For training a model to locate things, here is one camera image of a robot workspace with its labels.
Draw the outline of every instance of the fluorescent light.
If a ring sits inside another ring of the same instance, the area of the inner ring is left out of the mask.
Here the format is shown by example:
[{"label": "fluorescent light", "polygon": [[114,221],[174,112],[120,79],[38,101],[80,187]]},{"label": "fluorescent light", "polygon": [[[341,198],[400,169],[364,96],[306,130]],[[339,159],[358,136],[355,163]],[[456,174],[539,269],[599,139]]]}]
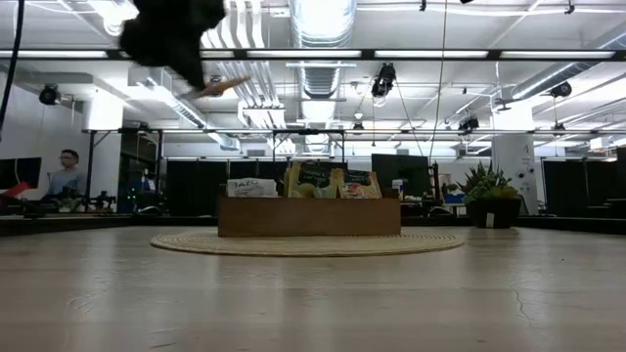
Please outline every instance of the fluorescent light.
[{"label": "fluorescent light", "polygon": [[249,58],[360,58],[360,50],[250,50]]},{"label": "fluorescent light", "polygon": [[269,129],[209,129],[210,131],[215,131],[218,133],[229,133],[229,134],[272,134],[272,130]]},{"label": "fluorescent light", "polygon": [[355,68],[356,64],[351,63],[286,63],[287,68]]},{"label": "fluorescent light", "polygon": [[235,58],[235,53],[232,51],[221,51],[221,50],[213,50],[207,51],[202,50],[200,55],[205,59],[232,59]]},{"label": "fluorescent light", "polygon": [[201,129],[197,130],[185,130],[185,129],[174,129],[174,130],[163,130],[165,134],[188,134],[188,133],[203,133],[204,131]]},{"label": "fluorescent light", "polygon": [[377,58],[414,58],[414,59],[475,59],[486,58],[489,54],[486,50],[376,50]]},{"label": "fluorescent light", "polygon": [[[0,58],[11,58],[11,50],[0,50]],[[59,50],[20,50],[20,58],[25,59],[104,59],[105,51],[59,51]]]},{"label": "fluorescent light", "polygon": [[505,51],[502,59],[608,59],[614,51]]}]

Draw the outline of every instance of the potted plant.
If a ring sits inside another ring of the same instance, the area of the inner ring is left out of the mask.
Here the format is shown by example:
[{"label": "potted plant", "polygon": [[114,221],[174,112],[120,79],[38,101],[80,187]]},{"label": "potted plant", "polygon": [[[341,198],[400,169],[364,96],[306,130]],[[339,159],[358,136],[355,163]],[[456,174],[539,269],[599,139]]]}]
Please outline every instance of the potted plant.
[{"label": "potted plant", "polygon": [[507,179],[500,168],[494,170],[491,162],[488,169],[481,162],[469,171],[471,175],[466,174],[466,183],[459,187],[466,194],[463,203],[471,223],[479,228],[511,227],[521,206],[517,190],[509,186],[511,179]]}]

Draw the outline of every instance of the stage light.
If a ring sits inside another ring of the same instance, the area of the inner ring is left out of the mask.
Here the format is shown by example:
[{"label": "stage light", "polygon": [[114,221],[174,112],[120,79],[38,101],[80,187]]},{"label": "stage light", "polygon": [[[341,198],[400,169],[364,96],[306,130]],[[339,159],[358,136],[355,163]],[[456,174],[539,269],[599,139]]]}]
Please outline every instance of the stage light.
[{"label": "stage light", "polygon": [[39,103],[47,106],[55,106],[59,103],[59,90],[56,84],[46,84],[39,94]]}]

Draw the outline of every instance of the wooden box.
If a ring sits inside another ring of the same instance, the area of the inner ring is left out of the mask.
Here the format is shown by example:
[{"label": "wooden box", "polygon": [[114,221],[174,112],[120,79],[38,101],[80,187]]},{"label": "wooden box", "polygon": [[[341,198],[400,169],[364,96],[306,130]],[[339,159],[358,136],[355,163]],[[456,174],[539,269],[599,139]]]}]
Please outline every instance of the wooden box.
[{"label": "wooden box", "polygon": [[222,198],[218,236],[376,236],[400,234],[400,200]]}]

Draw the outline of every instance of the jute rug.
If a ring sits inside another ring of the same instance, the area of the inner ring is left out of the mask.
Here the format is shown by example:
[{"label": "jute rug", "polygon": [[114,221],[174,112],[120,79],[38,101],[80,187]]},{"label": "jute rug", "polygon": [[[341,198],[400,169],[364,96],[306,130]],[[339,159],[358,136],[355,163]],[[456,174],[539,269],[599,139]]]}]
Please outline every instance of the jute rug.
[{"label": "jute rug", "polygon": [[420,253],[454,248],[463,241],[436,230],[395,236],[281,237],[222,239],[217,230],[157,236],[151,245],[172,250],[249,256],[341,257]]}]

